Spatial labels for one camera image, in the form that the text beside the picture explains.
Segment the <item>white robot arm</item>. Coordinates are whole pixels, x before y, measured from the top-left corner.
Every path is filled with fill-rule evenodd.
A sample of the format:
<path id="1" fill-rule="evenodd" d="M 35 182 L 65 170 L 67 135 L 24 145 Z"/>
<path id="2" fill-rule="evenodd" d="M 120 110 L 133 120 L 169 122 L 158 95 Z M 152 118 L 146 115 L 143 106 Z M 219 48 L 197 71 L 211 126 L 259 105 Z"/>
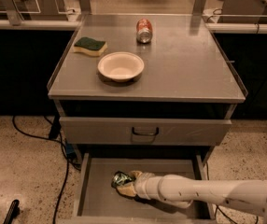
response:
<path id="1" fill-rule="evenodd" d="M 126 197 L 157 200 L 180 208 L 194 201 L 263 217 L 267 224 L 267 180 L 193 180 L 131 171 L 114 174 L 111 186 Z"/>

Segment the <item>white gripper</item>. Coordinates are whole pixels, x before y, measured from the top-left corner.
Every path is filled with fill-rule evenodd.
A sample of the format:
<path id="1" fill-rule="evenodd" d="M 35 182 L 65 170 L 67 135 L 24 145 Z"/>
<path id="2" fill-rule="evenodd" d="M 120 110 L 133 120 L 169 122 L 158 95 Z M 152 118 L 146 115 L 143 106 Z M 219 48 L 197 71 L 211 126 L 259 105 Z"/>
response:
<path id="1" fill-rule="evenodd" d="M 141 171 L 130 171 L 129 176 L 134 178 L 134 184 L 125 184 L 117 187 L 120 195 L 135 197 L 136 195 L 146 200 L 165 201 L 160 192 L 162 176 Z"/>

